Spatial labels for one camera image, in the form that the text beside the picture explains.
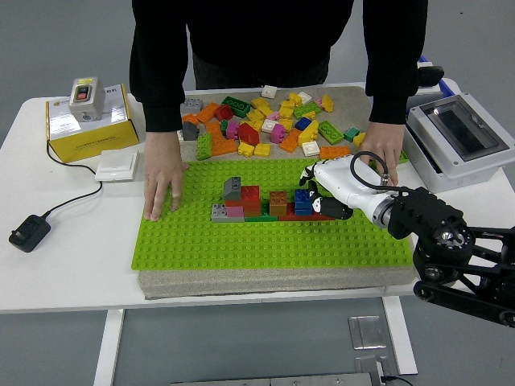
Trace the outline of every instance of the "human hand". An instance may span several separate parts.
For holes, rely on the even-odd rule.
[[[189,167],[180,154],[176,131],[146,133],[145,142],[145,219],[157,221],[171,184],[170,210],[176,211],[182,195],[183,172]]]
[[[371,151],[385,160],[389,172],[389,183],[395,187],[399,184],[397,165],[401,157],[404,130],[404,125],[370,122],[365,138],[360,146],[360,150]],[[360,160],[367,165],[371,159],[367,155],[360,157]],[[379,173],[383,172],[379,162],[377,162],[377,171]]]

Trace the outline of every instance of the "green lego baseplate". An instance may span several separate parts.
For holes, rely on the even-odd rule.
[[[134,270],[272,269],[412,265],[407,239],[396,240],[372,225],[362,211],[349,220],[216,223],[214,203],[223,203],[224,182],[259,185],[262,201],[271,191],[295,189],[310,159],[189,162],[179,210],[165,209],[158,221],[142,217],[134,248]],[[321,186],[322,195],[329,193]],[[171,191],[165,208],[170,207]]]

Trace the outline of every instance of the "person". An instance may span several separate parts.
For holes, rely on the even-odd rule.
[[[142,103],[146,122],[143,215],[156,221],[170,185],[170,210],[179,207],[188,168],[177,135],[185,100],[187,32],[197,89],[322,84],[353,0],[324,2],[315,9],[313,3],[287,1],[241,8],[236,3],[133,0],[132,7],[130,91]],[[407,98],[418,90],[426,17],[427,0],[363,1],[365,93],[373,97],[373,106],[360,149],[386,161],[392,185],[398,184]]]

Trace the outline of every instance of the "black cable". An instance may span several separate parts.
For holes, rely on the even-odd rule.
[[[357,173],[356,173],[356,160],[361,157],[362,155],[368,155],[369,157],[374,158],[376,161],[378,161],[381,166],[383,167],[383,172],[387,175],[388,174],[388,167],[386,165],[385,160],[383,158],[379,157],[377,154],[371,152],[371,151],[358,151],[354,156],[352,157],[351,164],[350,164],[350,170],[352,176],[357,179],[360,183],[365,185],[366,187],[369,187],[371,189],[375,189],[377,191],[400,191],[401,193],[407,193],[412,191],[408,187],[389,187],[389,186],[382,186],[382,185],[373,185],[371,183],[366,182],[364,179],[362,179]]]
[[[383,381],[383,382],[390,382],[391,380],[401,380],[402,382],[406,382],[410,386],[413,386],[413,384],[411,382],[409,382],[408,380],[405,380],[404,378],[401,378],[400,376],[382,376],[381,377],[381,381]]]
[[[89,167],[89,166],[86,166],[86,165],[79,165],[79,164],[77,164],[77,165],[71,165],[71,164],[69,164],[69,163],[61,162],[61,161],[59,161],[59,160],[57,160],[57,159],[53,158],[53,157],[52,157],[52,155],[50,154],[50,141],[48,141],[48,140],[47,140],[47,155],[48,155],[48,157],[49,157],[52,161],[57,162],[57,163],[59,163],[60,165],[70,166],[70,167],[82,167],[82,168],[88,169],[88,170],[89,170],[89,171],[91,171],[93,174],[96,174],[96,172],[95,172],[91,167]],[[71,202],[73,202],[73,201],[77,201],[78,199],[83,199],[83,198],[85,198],[85,197],[89,197],[90,195],[95,195],[95,194],[96,194],[96,193],[98,193],[98,192],[101,190],[101,188],[102,188],[102,181],[99,181],[99,183],[100,183],[100,186],[99,186],[99,187],[98,187],[98,189],[96,189],[95,191],[92,191],[91,193],[88,193],[87,195],[80,195],[80,196],[78,196],[78,197],[76,197],[76,198],[74,198],[74,199],[69,199],[68,201],[65,201],[64,203],[60,203],[59,205],[56,205],[56,206],[54,206],[52,209],[50,209],[50,210],[46,211],[46,212],[45,212],[45,214],[44,214],[44,215],[42,215],[41,217],[43,217],[44,219],[46,219],[46,218],[50,215],[50,213],[51,213],[52,211],[56,210],[58,207],[63,207],[63,206],[64,206],[64,205],[66,205],[67,203],[71,203]]]

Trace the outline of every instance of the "yellow cardboard box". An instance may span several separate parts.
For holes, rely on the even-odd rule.
[[[66,96],[46,103],[47,139],[62,162],[139,143],[123,84],[105,88],[104,113],[98,121],[78,122],[70,113],[69,101],[70,97]]]

